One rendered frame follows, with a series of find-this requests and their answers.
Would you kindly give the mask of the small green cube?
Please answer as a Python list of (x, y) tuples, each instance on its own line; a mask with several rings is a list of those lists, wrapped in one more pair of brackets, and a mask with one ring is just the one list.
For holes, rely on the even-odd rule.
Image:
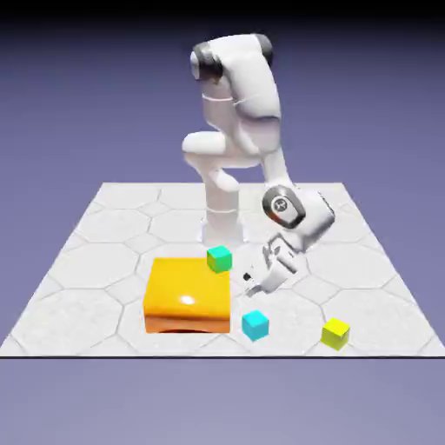
[(225, 246), (216, 246), (207, 250), (207, 264), (215, 273), (222, 273), (232, 268), (232, 253)]

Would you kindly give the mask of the small cyan cube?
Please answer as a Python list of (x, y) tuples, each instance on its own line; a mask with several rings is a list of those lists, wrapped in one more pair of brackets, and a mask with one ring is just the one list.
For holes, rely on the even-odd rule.
[(260, 310), (242, 316), (242, 332), (255, 342), (269, 334), (269, 318)]

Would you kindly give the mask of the small yellow cube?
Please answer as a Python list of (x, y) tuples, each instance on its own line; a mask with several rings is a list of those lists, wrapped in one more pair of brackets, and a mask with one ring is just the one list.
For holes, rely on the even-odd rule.
[(331, 318), (322, 327), (321, 343), (339, 351), (348, 342), (350, 325)]

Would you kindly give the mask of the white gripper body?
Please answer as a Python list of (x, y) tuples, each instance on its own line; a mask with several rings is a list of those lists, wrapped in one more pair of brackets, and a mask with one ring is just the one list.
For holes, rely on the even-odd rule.
[(272, 293), (297, 272), (297, 257), (291, 251), (264, 254), (255, 259), (245, 273), (252, 280), (245, 282), (246, 290), (259, 284), (262, 292)]

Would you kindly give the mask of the large orange box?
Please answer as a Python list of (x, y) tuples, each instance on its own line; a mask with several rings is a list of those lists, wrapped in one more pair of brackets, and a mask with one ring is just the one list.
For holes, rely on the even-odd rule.
[(203, 257), (157, 257), (143, 315), (148, 333), (228, 333), (229, 272), (214, 272)]

